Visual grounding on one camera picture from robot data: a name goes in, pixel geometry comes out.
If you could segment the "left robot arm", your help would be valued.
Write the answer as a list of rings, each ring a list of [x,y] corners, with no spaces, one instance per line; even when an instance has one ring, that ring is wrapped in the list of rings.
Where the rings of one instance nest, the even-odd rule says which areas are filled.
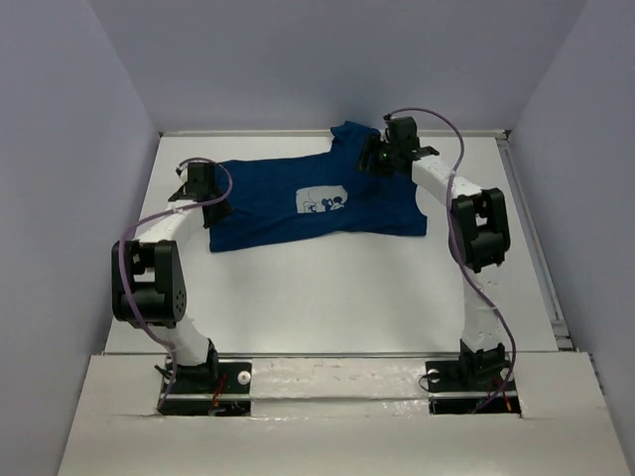
[[[204,158],[182,161],[176,174],[181,185],[168,207],[129,226],[112,247],[112,312],[168,353],[168,366],[160,370],[164,394],[178,388],[207,393],[221,379],[220,364],[212,341],[188,317],[181,251],[193,235],[232,212],[233,179]]]

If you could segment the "blue printed t shirt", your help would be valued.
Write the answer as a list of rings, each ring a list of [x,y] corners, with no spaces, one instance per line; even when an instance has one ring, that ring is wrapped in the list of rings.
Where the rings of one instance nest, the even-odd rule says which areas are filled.
[[[296,158],[230,160],[217,176],[230,185],[233,210],[209,229],[209,250],[222,253],[306,240],[335,232],[422,237],[428,218],[416,185],[400,175],[358,170],[375,129],[346,121],[330,130],[328,151]]]

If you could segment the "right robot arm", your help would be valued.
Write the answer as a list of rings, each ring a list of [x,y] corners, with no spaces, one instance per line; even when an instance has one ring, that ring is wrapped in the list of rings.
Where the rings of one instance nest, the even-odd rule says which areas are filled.
[[[408,177],[445,208],[448,249],[463,285],[463,330],[457,357],[427,363],[420,385],[433,394],[483,392],[495,398],[512,380],[517,344],[481,274],[501,266],[511,247],[505,194],[460,175],[463,141],[453,164],[423,146],[413,112],[403,108],[386,114],[384,132],[365,139],[358,167],[376,176]]]

